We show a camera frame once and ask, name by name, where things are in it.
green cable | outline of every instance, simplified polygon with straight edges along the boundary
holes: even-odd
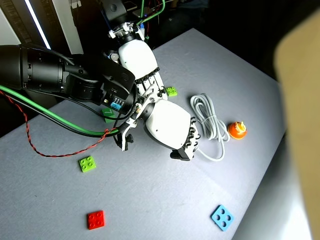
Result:
[[[146,21],[149,21],[150,19],[154,18],[155,16],[158,16],[160,13],[162,13],[165,10],[165,4],[166,4],[166,1],[162,0],[162,8],[161,8],[160,11],[158,11],[155,14],[147,17],[146,19],[143,19],[143,20],[139,21],[136,25],[138,26],[138,25],[140,25],[140,24],[142,24],[142,23],[144,23]]]
[[[145,0],[142,0],[142,4],[141,4],[141,14],[140,14],[140,18],[142,19],[142,17],[144,16],[144,5],[145,5]]]
[[[30,104],[31,106],[39,109],[40,111],[44,112],[45,114],[55,118],[56,120],[60,121],[61,123],[64,123],[64,124],[74,128],[74,129],[76,129],[76,130],[78,130],[78,131],[80,131],[82,133],[92,134],[92,135],[97,135],[97,136],[102,136],[103,134],[105,134],[105,132],[103,132],[103,131],[90,131],[90,130],[84,129],[84,128],[78,126],[78,125],[75,125],[72,122],[69,122],[69,121],[63,119],[62,117],[58,116],[57,114],[53,113],[52,111],[49,111],[48,109],[36,104],[35,102],[31,101],[30,99],[26,98],[25,96],[22,96],[21,94],[17,93],[16,91],[11,90],[10,88],[7,88],[5,86],[0,85],[0,90],[2,90],[2,91],[6,92],[8,94],[11,94],[11,95],[21,99],[22,101],[24,101],[24,102]],[[116,133],[116,132],[118,132],[118,129],[114,129],[114,130],[110,131],[110,134],[113,134],[113,133]]]

dark background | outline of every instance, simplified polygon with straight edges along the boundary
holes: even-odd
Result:
[[[67,56],[64,39],[51,0],[30,0],[52,49]],[[140,0],[131,0],[141,7]],[[146,0],[145,6],[160,0]],[[108,26],[95,0],[81,0],[72,10],[85,53],[116,50],[117,42],[108,38]],[[275,48],[281,38],[319,7],[319,0],[211,0],[208,8],[180,8],[166,4],[165,11],[145,23],[149,46],[154,49],[183,32],[196,28],[267,75],[277,79],[273,68]],[[22,43],[43,45],[23,0],[0,0],[0,7]],[[0,98],[2,116],[0,136],[23,124],[14,106]]]

red lego brick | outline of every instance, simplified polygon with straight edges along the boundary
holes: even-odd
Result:
[[[88,214],[88,229],[96,229],[105,226],[104,211],[96,211]]]

beige blurred object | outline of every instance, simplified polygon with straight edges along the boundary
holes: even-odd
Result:
[[[288,136],[309,224],[320,239],[320,9],[278,45],[275,68],[283,86]]]

blue label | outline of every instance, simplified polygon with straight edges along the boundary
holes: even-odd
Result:
[[[116,110],[120,110],[121,109],[121,105],[116,104],[115,102],[111,103],[110,105],[112,108],[116,109]]]

